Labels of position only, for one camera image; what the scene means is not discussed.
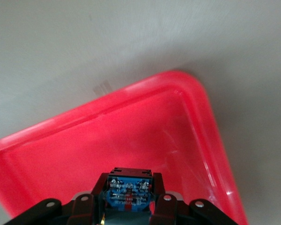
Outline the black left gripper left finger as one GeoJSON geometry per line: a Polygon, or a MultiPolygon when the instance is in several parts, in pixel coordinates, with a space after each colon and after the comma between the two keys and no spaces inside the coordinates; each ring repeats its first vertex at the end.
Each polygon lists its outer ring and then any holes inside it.
{"type": "Polygon", "coordinates": [[[99,196],[107,178],[108,173],[102,173],[90,192],[78,193],[66,204],[54,198],[44,199],[3,225],[97,225],[99,196]]]}

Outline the red plastic tray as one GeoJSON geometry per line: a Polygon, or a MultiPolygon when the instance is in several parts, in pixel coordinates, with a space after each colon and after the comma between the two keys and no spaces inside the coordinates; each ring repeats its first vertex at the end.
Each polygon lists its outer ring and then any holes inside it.
{"type": "Polygon", "coordinates": [[[249,225],[206,91],[181,71],[0,139],[0,203],[12,217],[46,198],[67,203],[115,167],[161,173],[167,191],[249,225]]]}

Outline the red push button switch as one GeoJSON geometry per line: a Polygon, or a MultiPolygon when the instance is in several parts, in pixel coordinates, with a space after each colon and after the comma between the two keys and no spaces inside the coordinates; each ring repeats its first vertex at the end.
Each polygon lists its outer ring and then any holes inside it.
{"type": "Polygon", "coordinates": [[[149,225],[155,206],[149,169],[115,167],[108,175],[100,225],[149,225]]]}

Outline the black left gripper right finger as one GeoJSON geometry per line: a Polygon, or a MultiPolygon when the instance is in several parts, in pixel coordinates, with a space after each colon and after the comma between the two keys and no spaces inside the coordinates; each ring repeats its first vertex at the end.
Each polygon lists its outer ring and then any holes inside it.
{"type": "Polygon", "coordinates": [[[238,225],[206,199],[189,204],[165,192],[161,173],[153,173],[153,190],[157,199],[151,225],[238,225]]]}

